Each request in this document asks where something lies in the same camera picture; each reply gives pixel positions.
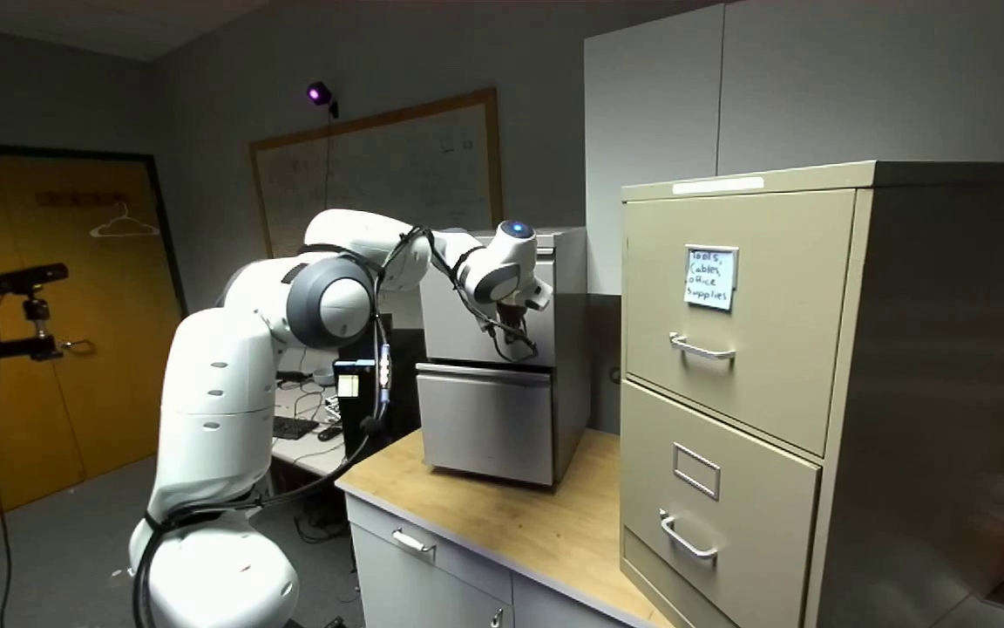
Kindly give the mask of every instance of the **drawer handle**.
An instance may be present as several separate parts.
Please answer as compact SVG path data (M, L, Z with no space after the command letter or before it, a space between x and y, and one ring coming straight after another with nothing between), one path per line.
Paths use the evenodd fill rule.
M687 342L683 336L668 331L668 346L675 353L691 353L691 354L704 354L704 360L720 360L720 361L733 361L734 360L734 349L712 349L712 346L697 346L697 342Z
M662 534L673 537L675 546L683 546L691 558L697 558L697 561L704 561L704 565L713 565L719 545L697 546L697 545L691 545L687 537L679 537L675 517L673 517L668 509L657 509L655 518L662 522Z
M406 531L393 531L389 537L393 537L393 545L402 545L405 552L414 552L414 556L426 558L426 561L434 558L434 545L422 545L422 542L410 537Z

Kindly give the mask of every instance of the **label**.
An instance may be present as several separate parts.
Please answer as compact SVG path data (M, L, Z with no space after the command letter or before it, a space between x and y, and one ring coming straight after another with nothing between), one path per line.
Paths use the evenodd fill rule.
M359 399L359 388L363 388L363 381L359 381L356 372L341 372L341 378L334 381L334 393L338 393L338 399Z
M683 302L734 310L734 286L740 286L734 274L740 274L734 247L687 247Z

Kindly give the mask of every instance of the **wooden tabletop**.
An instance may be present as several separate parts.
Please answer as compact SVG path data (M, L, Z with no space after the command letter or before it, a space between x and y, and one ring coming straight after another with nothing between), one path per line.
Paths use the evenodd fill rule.
M668 623L620 571L618 435L586 432L554 492L432 472L422 432L338 489L620 622Z

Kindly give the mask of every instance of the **camera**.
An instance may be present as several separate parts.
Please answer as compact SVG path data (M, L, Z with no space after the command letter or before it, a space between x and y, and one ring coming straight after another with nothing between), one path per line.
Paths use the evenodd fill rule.
M67 274L70 274L70 270L59 260L11 270L11 271L0 271L0 292L33 292L38 286L67 278Z

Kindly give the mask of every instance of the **whiteboard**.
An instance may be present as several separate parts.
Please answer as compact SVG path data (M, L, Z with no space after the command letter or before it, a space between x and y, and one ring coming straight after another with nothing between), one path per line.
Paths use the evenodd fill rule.
M300 251L305 218L327 206L465 229L503 215L495 89L259 140L252 159L269 253Z

